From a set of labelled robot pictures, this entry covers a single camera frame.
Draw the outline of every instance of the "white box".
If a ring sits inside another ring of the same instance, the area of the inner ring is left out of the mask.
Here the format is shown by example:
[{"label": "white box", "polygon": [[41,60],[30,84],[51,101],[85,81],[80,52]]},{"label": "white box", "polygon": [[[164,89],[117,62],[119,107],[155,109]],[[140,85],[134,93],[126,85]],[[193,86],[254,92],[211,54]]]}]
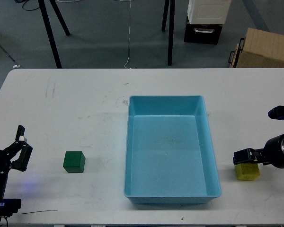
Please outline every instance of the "white box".
[{"label": "white box", "polygon": [[231,0],[189,0],[187,16],[190,24],[224,25]]}]

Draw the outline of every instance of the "cable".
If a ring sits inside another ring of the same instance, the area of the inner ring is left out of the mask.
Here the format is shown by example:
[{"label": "cable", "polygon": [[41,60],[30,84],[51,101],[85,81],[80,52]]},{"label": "cable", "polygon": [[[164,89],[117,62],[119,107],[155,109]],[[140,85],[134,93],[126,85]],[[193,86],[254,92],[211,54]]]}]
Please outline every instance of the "cable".
[{"label": "cable", "polygon": [[128,58],[127,58],[127,62],[126,62],[125,65],[124,65],[124,67],[125,67],[126,69],[128,69],[128,68],[126,67],[126,65],[128,64],[129,56],[130,56],[130,35],[131,35],[131,8],[132,8],[132,0],[119,0],[119,1],[129,2]]},{"label": "cable", "polygon": [[22,9],[24,9],[25,11],[34,11],[34,10],[37,10],[37,9],[40,8],[40,6],[39,6],[38,8],[35,8],[35,9],[25,9],[24,5],[27,4],[28,1],[29,0],[15,0],[15,3],[23,3],[24,2],[23,5],[22,5]]},{"label": "cable", "polygon": [[8,217],[4,217],[4,219],[6,220],[6,227],[9,227]]},{"label": "cable", "polygon": [[49,212],[49,211],[58,211],[58,210],[41,210],[41,211],[33,211],[33,212],[27,212],[27,213],[13,213],[13,214],[32,214],[32,213]]},{"label": "cable", "polygon": [[82,0],[57,0],[58,2],[76,2],[76,1],[82,1]]}]

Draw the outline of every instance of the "black drawer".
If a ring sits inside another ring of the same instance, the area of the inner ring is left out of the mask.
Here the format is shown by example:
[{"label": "black drawer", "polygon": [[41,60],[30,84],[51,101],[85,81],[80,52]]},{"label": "black drawer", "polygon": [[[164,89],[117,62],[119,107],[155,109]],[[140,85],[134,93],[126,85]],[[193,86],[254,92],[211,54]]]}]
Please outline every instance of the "black drawer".
[{"label": "black drawer", "polygon": [[186,23],[184,42],[217,45],[222,25],[191,25]]}]

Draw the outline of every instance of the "gray floor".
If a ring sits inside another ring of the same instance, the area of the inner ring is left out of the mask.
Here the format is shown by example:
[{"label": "gray floor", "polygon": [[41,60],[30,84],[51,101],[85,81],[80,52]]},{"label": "gray floor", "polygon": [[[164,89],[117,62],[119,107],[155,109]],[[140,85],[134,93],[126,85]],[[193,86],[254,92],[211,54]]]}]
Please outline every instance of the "gray floor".
[{"label": "gray floor", "polygon": [[[58,2],[71,32],[67,37],[48,1],[48,13],[63,68],[123,68],[128,57],[129,2]],[[37,6],[37,0],[25,5]],[[284,0],[233,0],[218,45],[184,43],[188,0],[176,1],[173,65],[167,66],[168,33],[161,32],[164,0],[134,0],[130,60],[137,68],[227,68],[230,51],[248,27],[284,35]],[[40,10],[24,11],[0,0],[0,87],[14,64],[23,69],[55,68]]]}]

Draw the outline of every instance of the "black cable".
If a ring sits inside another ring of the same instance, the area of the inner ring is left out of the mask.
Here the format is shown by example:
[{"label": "black cable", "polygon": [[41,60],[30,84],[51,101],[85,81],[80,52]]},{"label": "black cable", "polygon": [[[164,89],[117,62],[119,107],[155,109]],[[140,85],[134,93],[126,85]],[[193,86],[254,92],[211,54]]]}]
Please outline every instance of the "black cable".
[{"label": "black cable", "polygon": [[58,210],[41,210],[41,211],[33,211],[33,212],[27,212],[27,213],[13,213],[13,214],[32,214],[32,213],[49,212],[49,211],[58,211]]},{"label": "black cable", "polygon": [[6,220],[6,227],[9,227],[8,217],[4,217],[4,219]]},{"label": "black cable", "polygon": [[27,4],[29,0],[15,0],[15,3],[23,3],[22,5],[22,9],[24,9],[25,11],[34,11],[34,10],[37,10],[40,8],[40,6],[38,8],[35,8],[35,9],[25,9],[24,8],[24,5]]}]

